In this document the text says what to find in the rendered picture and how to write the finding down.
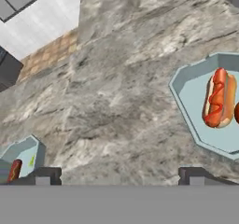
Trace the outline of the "white cabinet run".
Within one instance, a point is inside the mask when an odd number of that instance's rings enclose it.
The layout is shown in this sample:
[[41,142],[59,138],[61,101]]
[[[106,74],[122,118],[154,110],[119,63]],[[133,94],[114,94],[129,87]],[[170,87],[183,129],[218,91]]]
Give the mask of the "white cabinet run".
[[18,60],[78,25],[80,0],[0,0],[0,46]]

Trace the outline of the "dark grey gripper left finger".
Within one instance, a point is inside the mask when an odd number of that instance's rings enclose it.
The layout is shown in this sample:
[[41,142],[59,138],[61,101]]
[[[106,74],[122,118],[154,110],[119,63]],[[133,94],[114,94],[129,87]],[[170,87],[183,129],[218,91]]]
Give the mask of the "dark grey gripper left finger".
[[60,167],[40,167],[25,177],[9,182],[9,185],[52,185],[61,186],[62,169]]

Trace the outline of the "large pale blue plate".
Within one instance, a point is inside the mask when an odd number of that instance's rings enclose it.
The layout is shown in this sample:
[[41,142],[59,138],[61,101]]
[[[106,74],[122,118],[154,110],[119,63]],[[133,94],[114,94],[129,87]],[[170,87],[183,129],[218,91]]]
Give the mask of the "large pale blue plate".
[[195,143],[233,161],[239,161],[239,124],[235,119],[225,128],[209,128],[202,113],[206,85],[219,67],[237,80],[235,102],[239,102],[239,53],[217,52],[197,63],[178,68],[169,87]]

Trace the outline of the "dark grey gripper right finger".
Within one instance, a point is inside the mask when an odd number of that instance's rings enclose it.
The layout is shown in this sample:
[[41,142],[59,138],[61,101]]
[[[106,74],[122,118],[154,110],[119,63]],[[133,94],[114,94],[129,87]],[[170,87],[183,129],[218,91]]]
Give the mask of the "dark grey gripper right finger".
[[211,175],[202,167],[180,167],[178,169],[178,175],[179,186],[237,186],[235,182]]

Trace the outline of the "dark grey appliance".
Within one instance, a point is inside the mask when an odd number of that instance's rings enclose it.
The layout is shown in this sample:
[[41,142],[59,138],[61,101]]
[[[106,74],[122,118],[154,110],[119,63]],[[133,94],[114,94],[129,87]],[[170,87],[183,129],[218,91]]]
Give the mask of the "dark grey appliance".
[[16,84],[23,64],[0,46],[0,92]]

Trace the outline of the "pale blue tupperware container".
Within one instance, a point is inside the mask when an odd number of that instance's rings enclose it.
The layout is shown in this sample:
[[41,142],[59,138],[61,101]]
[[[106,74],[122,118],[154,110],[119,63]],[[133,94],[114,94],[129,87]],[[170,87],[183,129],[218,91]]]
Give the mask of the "pale blue tupperware container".
[[[0,147],[0,183],[6,183],[12,162],[22,160],[20,177],[29,175],[42,167],[45,161],[46,147],[35,136],[30,135],[19,142]],[[35,163],[30,167],[29,161],[35,155]]]

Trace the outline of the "small hot dog with ketchup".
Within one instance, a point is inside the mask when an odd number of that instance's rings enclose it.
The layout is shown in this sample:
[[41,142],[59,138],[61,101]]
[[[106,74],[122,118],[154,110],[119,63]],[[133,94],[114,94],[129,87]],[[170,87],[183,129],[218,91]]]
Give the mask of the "small hot dog with ketchup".
[[20,159],[16,159],[14,162],[12,162],[11,168],[8,174],[8,178],[7,178],[8,182],[11,182],[19,178],[19,175],[21,172],[21,166],[22,166],[22,160]]

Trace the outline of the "red round vegetable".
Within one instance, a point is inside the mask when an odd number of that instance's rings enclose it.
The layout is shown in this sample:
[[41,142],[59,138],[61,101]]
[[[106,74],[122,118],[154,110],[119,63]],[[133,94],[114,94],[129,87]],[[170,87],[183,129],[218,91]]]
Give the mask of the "red round vegetable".
[[234,118],[236,122],[239,124],[239,102],[236,104],[234,109]]

